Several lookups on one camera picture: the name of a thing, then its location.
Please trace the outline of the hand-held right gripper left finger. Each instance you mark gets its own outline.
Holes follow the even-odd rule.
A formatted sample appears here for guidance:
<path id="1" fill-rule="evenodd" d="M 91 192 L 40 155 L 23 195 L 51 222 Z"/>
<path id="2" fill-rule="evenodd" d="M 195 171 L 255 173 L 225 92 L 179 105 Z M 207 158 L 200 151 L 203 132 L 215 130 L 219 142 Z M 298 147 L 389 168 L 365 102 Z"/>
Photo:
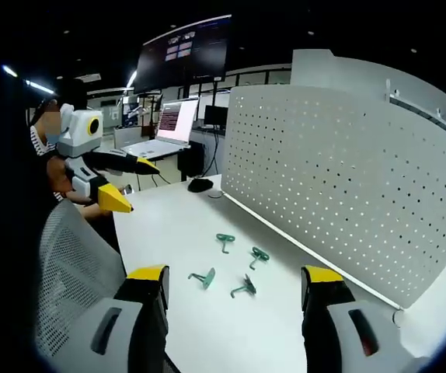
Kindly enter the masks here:
<path id="1" fill-rule="evenodd" d="M 131 272 L 112 298 L 101 299 L 74 322 L 71 371 L 162 372 L 168 307 L 168 265 Z"/>

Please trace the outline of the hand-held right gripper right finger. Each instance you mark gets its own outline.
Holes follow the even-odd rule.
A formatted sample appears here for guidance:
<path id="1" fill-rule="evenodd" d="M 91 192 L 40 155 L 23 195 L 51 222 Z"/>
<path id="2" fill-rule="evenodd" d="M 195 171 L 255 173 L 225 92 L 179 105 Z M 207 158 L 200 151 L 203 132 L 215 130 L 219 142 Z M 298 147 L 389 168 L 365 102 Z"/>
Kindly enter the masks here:
<path id="1" fill-rule="evenodd" d="M 414 357 L 377 305 L 358 301 L 336 271 L 301 269 L 308 372 L 411 372 Z"/>

